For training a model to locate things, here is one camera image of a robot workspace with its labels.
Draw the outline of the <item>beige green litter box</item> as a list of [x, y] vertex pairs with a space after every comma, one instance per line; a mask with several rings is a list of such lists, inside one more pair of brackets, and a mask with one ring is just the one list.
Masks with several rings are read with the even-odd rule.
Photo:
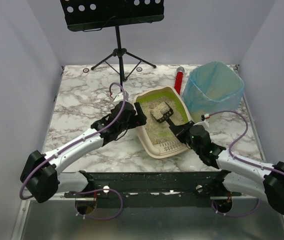
[[155, 159], [168, 158], [186, 151], [188, 148], [181, 143], [164, 121], [158, 123], [151, 115], [156, 107], [167, 103], [171, 108], [170, 121], [176, 126], [186, 124], [192, 120], [186, 105], [180, 95], [171, 86], [155, 88], [137, 94], [132, 103], [139, 103], [142, 112], [147, 117], [146, 124], [135, 130], [147, 154]]

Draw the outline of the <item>black litter scoop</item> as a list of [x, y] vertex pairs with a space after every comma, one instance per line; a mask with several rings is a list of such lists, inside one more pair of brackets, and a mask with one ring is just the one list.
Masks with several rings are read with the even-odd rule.
[[168, 123], [169, 126], [175, 126], [176, 124], [171, 120], [171, 117], [174, 115], [174, 111], [171, 106], [166, 102], [162, 101], [154, 109], [150, 111], [151, 117], [158, 124], [164, 122]]

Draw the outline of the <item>bin with blue bag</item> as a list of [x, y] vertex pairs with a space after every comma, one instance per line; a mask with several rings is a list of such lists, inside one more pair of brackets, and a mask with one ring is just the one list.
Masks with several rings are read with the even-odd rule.
[[219, 111], [236, 110], [244, 93], [244, 82], [228, 65], [212, 61], [189, 73], [182, 100], [193, 121]]

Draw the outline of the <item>red microphone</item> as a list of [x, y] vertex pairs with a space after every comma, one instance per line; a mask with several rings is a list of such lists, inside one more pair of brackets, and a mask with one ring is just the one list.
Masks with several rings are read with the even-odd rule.
[[181, 87], [182, 87], [184, 73], [185, 73], [185, 69], [182, 66], [179, 66], [176, 69], [176, 77], [175, 77], [175, 82], [174, 82], [174, 89], [175, 89], [175, 91], [179, 95], [181, 93]]

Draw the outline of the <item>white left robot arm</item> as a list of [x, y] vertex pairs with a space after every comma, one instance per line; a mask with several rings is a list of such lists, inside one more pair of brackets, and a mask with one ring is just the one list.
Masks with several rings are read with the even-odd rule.
[[82, 135], [47, 153], [32, 152], [24, 165], [20, 181], [38, 203], [44, 203], [61, 191], [59, 175], [72, 163], [91, 151], [120, 139], [130, 129], [144, 126], [147, 117], [140, 103], [118, 103], [108, 115], [95, 121]]

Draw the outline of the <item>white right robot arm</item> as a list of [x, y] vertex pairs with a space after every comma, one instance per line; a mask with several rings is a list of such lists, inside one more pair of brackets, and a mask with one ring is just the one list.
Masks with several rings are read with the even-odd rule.
[[284, 215], [284, 162], [263, 163], [231, 153], [229, 148], [212, 142], [203, 125], [189, 121], [169, 129], [183, 144], [190, 147], [207, 166], [225, 170], [224, 187], [230, 192], [259, 198]]

